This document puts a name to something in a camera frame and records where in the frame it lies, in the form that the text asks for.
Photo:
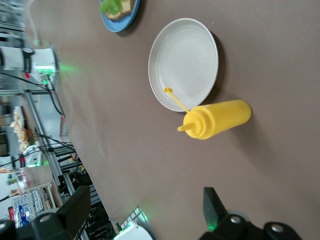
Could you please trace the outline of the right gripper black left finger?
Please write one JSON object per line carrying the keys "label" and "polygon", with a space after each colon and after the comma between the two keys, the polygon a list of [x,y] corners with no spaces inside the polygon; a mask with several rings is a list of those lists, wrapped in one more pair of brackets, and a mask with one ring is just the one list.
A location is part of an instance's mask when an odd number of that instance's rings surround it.
{"label": "right gripper black left finger", "polygon": [[16,228],[11,220],[0,221],[2,240],[73,240],[91,211],[90,187],[81,185],[55,212],[37,216]]}

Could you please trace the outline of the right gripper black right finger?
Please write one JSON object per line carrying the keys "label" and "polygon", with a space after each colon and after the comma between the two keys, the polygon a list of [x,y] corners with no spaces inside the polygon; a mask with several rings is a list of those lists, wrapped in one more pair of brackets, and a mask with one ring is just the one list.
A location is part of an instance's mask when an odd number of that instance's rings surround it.
{"label": "right gripper black right finger", "polygon": [[300,240],[289,225],[270,221],[263,228],[237,213],[229,213],[213,187],[203,188],[203,215],[208,227],[201,240]]}

